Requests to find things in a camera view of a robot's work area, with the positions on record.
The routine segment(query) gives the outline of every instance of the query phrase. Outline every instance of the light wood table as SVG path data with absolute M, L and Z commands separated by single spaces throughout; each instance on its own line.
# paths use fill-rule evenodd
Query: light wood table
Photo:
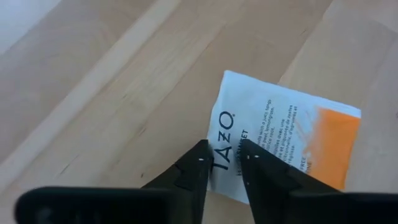
M 394 0 L 5 4 L 30 13 L 0 16 L 1 223 L 35 187 L 152 180 L 206 138 L 227 69 L 363 109 L 346 188 L 398 192 Z M 205 206 L 204 223 L 253 222 Z

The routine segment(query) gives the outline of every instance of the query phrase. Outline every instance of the tazo logo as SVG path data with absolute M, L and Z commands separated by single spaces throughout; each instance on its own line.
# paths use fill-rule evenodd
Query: tazo logo
M 234 126 L 234 117 L 235 114 L 231 114 L 227 111 L 223 111 L 220 113 L 220 117 L 218 118 L 218 122 L 221 126 L 221 128 L 223 128 L 223 131 L 218 131 L 218 141 L 226 141 L 229 143 L 229 140 L 231 138 L 231 133 L 227 132 L 228 130 L 230 130 L 233 126 Z M 228 154 L 229 154 L 229 150 L 232 149 L 232 146 L 228 146 L 224 149 L 215 149 L 214 151 L 219 154 L 226 162 L 230 162 L 228 159 Z M 224 170 L 228 170 L 227 166 L 221 165 L 221 164 L 217 164 L 217 163 L 213 163 L 213 167 L 218 167 Z

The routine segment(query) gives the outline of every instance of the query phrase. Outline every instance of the white paper packet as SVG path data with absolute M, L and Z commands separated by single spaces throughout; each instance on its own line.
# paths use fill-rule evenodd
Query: white paper packet
M 214 154 L 210 190 L 249 203 L 240 141 L 250 139 L 286 163 L 343 189 L 361 111 L 225 71 L 207 138 Z

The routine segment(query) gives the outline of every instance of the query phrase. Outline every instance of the orange graphic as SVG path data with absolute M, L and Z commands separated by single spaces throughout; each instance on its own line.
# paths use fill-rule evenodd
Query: orange graphic
M 344 189 L 353 148 L 361 118 L 328 109 L 319 109 L 319 119 L 313 136 L 303 154 L 307 158 L 309 174 L 336 188 Z

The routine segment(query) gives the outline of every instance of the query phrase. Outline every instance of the wooden surface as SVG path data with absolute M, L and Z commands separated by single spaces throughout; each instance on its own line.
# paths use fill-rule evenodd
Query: wooden surface
M 347 190 L 398 192 L 398 4 L 330 3 L 48 0 L 32 9 L 30 23 L 20 18 L 26 34 L 0 43 L 1 223 L 34 187 L 140 187 L 159 175 L 206 137 L 226 69 L 361 108 Z M 208 192 L 204 223 L 252 223 L 250 208 Z

